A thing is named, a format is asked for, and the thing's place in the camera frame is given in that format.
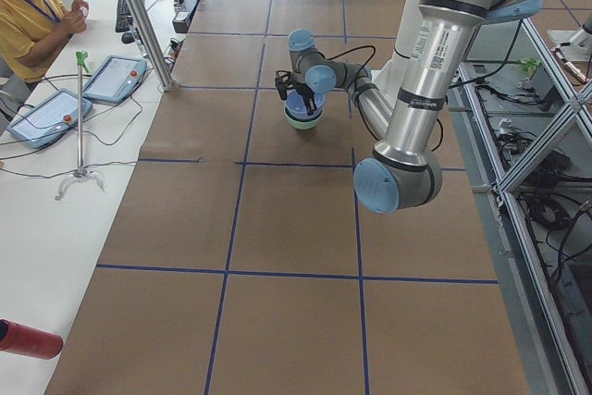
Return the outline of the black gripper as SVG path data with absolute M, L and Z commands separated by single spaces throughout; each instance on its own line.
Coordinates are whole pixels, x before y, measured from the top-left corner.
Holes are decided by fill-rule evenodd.
M 315 94 L 309 93 L 309 87 L 305 83 L 296 82 L 294 88 L 302 95 L 306 113 L 308 116 L 311 116 L 315 112 Z

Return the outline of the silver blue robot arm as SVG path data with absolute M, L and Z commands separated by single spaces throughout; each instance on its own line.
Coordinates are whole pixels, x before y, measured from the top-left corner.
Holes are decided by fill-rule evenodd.
M 428 146 L 448 89 L 475 31 L 528 18 L 543 0 L 406 0 L 392 58 L 377 73 L 325 57 L 308 30 L 289 37 L 291 68 L 275 78 L 288 122 L 310 129 L 327 93 L 343 90 L 376 143 L 354 169 L 358 200 L 387 214 L 432 201 L 442 185 Z

